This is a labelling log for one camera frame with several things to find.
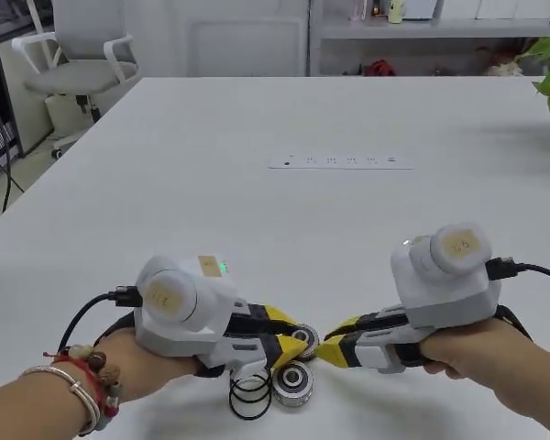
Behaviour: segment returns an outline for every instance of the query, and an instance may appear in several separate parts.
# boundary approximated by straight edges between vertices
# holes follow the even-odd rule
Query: red string bracelet
[[[58,364],[60,362],[70,362],[75,365],[78,369],[81,369],[87,376],[90,385],[95,390],[95,401],[98,404],[98,408],[102,409],[104,399],[102,397],[102,390],[100,389],[100,384],[96,380],[94,374],[88,367],[88,364],[80,359],[75,359],[69,356],[60,356],[60,355],[50,355],[47,352],[43,353],[44,358],[53,358],[53,364]]]

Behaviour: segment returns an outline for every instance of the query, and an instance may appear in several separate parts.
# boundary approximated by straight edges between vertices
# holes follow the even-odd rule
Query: silver bangle
[[[98,425],[98,422],[100,421],[100,408],[98,407],[98,404],[92,398],[92,396],[90,396],[90,394],[88,394],[88,392],[82,388],[82,383],[80,381],[74,379],[72,375],[68,374],[62,369],[47,365],[29,368],[24,373],[22,373],[20,377],[22,378],[23,376],[28,376],[29,374],[34,373],[50,373],[66,380],[71,385],[70,392],[75,394],[80,399],[80,401],[82,401],[83,406],[85,406],[86,410],[88,410],[88,413],[90,414],[90,422],[85,425],[85,427],[80,432],[80,435],[89,434],[95,429],[95,427]]]

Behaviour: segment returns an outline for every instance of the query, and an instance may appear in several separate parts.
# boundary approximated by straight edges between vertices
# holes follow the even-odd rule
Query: white power strip
[[[269,168],[290,170],[413,170],[407,160],[396,156],[296,156],[289,155],[273,159]]]

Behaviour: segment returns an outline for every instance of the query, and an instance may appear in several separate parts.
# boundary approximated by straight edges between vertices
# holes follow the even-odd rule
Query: shelf
[[[550,20],[350,21],[324,17],[322,39],[504,39],[550,37]]]

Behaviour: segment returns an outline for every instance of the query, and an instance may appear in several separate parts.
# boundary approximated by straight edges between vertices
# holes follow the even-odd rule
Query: hand
[[[123,384],[122,401],[130,402],[149,396],[170,380],[196,371],[192,358],[159,357],[137,344],[133,329],[112,333],[96,347],[106,354],[107,362],[120,367]]]
[[[421,343],[422,353],[435,361],[430,374],[445,371],[450,379],[469,378],[490,388],[505,406],[529,415],[520,395],[522,378],[530,369],[538,374],[542,349],[511,325],[496,319],[443,330]]]

